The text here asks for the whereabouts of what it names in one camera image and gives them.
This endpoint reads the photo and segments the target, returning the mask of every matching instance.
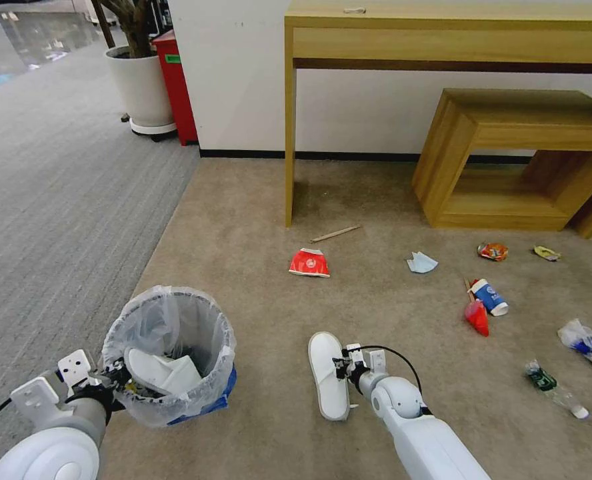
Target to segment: black baseboard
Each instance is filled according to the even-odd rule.
[[[201,157],[214,158],[285,158],[283,150],[204,150]],[[360,161],[396,161],[416,163],[418,153],[359,153],[359,152],[296,152],[296,158],[302,160],[360,160]],[[496,163],[503,165],[526,165],[531,157],[514,155],[472,155],[470,163]]]

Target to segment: plastic bag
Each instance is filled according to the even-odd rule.
[[[133,298],[107,333],[103,364],[120,359],[127,347],[171,358],[189,355],[203,377],[182,395],[158,399],[116,391],[116,400],[138,422],[161,427],[227,406],[236,382],[236,339],[229,320],[207,294],[158,285]]]
[[[592,362],[592,329],[576,319],[558,330],[558,336],[565,346],[582,353]]]

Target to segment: wooden shelf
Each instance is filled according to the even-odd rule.
[[[482,147],[541,152],[522,170],[467,165]],[[562,230],[592,194],[592,98],[446,89],[412,187],[433,227]]]
[[[560,230],[569,215],[524,180],[523,167],[464,168],[438,227]]]

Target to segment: white wall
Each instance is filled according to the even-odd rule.
[[[202,148],[284,150],[283,15],[289,3],[169,0]],[[296,148],[418,153],[444,87],[592,95],[592,75],[299,70]]]

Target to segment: wooden stick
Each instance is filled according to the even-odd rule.
[[[328,233],[326,235],[323,235],[322,237],[316,237],[316,238],[310,240],[309,242],[316,243],[321,240],[327,240],[328,238],[338,237],[338,235],[342,235],[344,233],[347,233],[348,231],[356,230],[356,229],[360,228],[361,226],[362,225],[354,225],[353,227],[347,227],[346,229],[336,230],[335,232]]]
[[[465,286],[467,287],[467,293],[469,294],[469,300],[474,301],[474,294],[470,290],[471,285],[469,284],[469,281],[465,277],[463,277],[463,280],[465,280]]]

